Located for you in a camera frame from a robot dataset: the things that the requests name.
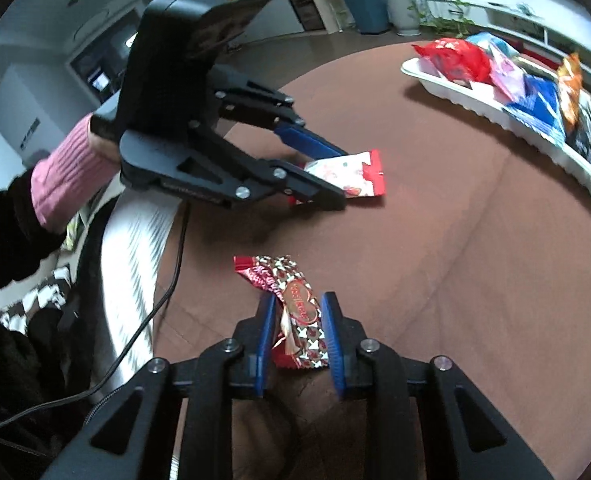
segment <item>orange snack bag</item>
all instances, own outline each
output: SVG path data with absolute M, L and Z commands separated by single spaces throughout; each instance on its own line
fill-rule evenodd
M 579 55 L 574 52 L 566 56 L 558 67 L 558 98 L 567 138 L 578 123 L 581 88 L 582 68 L 579 65 Z

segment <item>black sleeve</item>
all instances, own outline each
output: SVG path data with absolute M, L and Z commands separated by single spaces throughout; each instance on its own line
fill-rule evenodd
M 64 240 L 64 234 L 49 233 L 38 222 L 31 202 L 31 173 L 26 171 L 8 190 L 0 191 L 0 288 L 31 276 Z

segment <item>pink sleeve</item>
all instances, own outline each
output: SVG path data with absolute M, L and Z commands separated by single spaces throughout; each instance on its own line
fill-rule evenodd
M 89 114 L 77 123 L 31 175 L 33 208 L 47 231 L 63 232 L 78 210 L 120 170 L 119 164 L 90 148 L 90 120 Z

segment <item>blue gripper pad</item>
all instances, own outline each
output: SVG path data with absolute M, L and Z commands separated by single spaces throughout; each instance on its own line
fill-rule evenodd
M 329 353 L 331 377 L 338 397 L 342 399 L 347 387 L 344 377 L 344 357 L 342 356 L 342 348 L 338 338 L 338 331 L 336 330 L 337 320 L 334 319 L 333 311 L 329 307 L 327 293 L 323 294 L 320 299 L 320 312 L 322 313 L 322 329 L 324 330 L 327 352 Z
M 271 362 L 271 346 L 275 335 L 276 311 L 279 300 L 275 294 L 266 292 L 260 298 L 260 303 L 260 309 L 264 308 L 265 310 L 265 317 L 256 353 L 257 373 L 255 378 L 255 392 L 258 397 L 264 395 L 264 389 L 267 383 L 267 368 Z
M 302 126 L 289 123 L 278 123 L 273 132 L 280 137 L 280 140 L 287 146 L 298 150 L 304 155 L 315 160 L 321 158 L 333 158 L 334 156 L 349 155 L 338 146 L 330 143 L 323 137 L 317 136 Z

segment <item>red snack bag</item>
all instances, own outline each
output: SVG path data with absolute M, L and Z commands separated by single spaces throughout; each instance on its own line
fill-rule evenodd
M 428 45 L 413 44 L 422 57 L 427 57 L 450 81 L 486 82 L 491 65 L 485 51 L 473 43 L 456 38 L 442 38 Z
M 291 256 L 234 256 L 236 272 L 253 286 L 273 292 L 282 304 L 280 333 L 271 357 L 281 368 L 329 365 L 320 304 Z

